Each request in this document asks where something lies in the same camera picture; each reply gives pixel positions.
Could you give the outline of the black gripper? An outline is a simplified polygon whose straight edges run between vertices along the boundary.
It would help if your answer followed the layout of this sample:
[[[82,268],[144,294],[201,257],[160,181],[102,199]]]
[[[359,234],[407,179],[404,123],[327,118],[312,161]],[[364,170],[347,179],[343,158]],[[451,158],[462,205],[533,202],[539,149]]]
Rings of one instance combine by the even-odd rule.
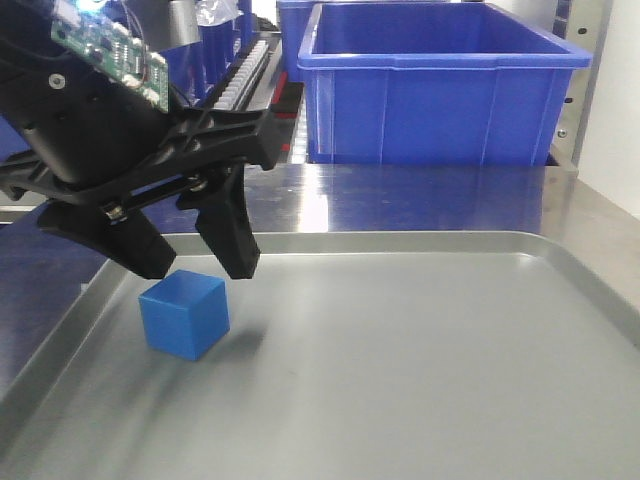
[[[37,219],[43,232],[162,279],[176,252],[138,210],[178,195],[180,210],[198,211],[196,230],[228,276],[254,276],[244,166],[276,165],[268,111],[185,106],[170,87],[163,113],[54,42],[51,29],[5,29],[1,113],[28,146],[2,163],[2,191],[50,200]]]

